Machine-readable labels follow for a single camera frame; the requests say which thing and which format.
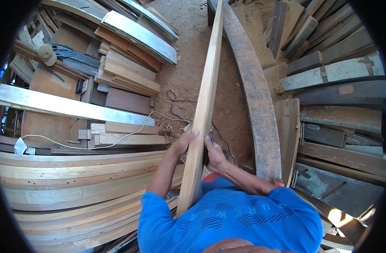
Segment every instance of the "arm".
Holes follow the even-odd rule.
[[[172,177],[179,157],[186,152],[190,141],[196,139],[198,135],[197,131],[188,130],[175,141],[167,150],[146,191],[153,192],[162,198],[166,197],[172,184]]]
[[[272,185],[266,180],[228,162],[222,153],[220,145],[216,143],[211,144],[209,136],[206,136],[204,139],[204,144],[208,149],[210,160],[207,168],[228,179],[247,194],[268,196],[271,190],[278,188],[278,186]]]

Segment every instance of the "man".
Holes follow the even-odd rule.
[[[168,149],[141,199],[141,253],[317,252],[322,240],[318,213],[296,193],[272,185],[229,163],[208,136],[208,169],[197,203],[174,219],[164,200],[176,162],[199,133],[187,131]]]

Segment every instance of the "curved wooden beam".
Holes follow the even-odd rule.
[[[224,1],[224,33],[235,58],[246,113],[252,133],[256,175],[269,182],[281,179],[279,136],[273,103],[256,53],[240,21]],[[217,8],[216,0],[208,1],[209,25]]]

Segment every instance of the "dirt floor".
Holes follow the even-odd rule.
[[[235,3],[232,7],[251,40],[263,70],[277,65],[273,71],[267,71],[266,75],[273,102],[276,102],[286,99],[288,95],[277,94],[283,91],[279,78],[286,76],[287,64],[284,59],[273,58],[263,38],[266,22],[274,12],[274,4],[274,0],[255,0],[250,5]],[[155,110],[166,116],[177,118],[170,113],[172,101],[168,95],[174,100],[197,101],[199,94],[211,34],[211,28],[207,26],[207,2],[206,0],[155,0],[147,5],[155,8],[181,32],[179,39],[172,44],[178,51],[178,64],[164,66],[157,75],[156,81],[160,84],[161,91],[155,97],[154,106]],[[246,163],[252,159],[253,145],[239,85],[233,56],[227,42],[223,39],[213,123],[219,129],[221,137],[228,143],[237,164]],[[172,112],[184,120],[191,121],[194,118],[195,108],[196,104],[192,102],[176,102],[173,104]],[[169,121],[157,114],[153,114],[153,118],[157,124],[167,125],[171,122],[176,137],[183,133],[183,128],[186,126],[184,122]],[[219,138],[218,134],[216,142],[223,149],[228,150],[226,143]]]

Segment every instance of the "man's right hand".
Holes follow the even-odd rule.
[[[204,138],[204,144],[208,150],[208,166],[207,169],[217,174],[222,174],[223,169],[228,165],[221,146],[217,143],[211,143],[211,139],[208,135]]]

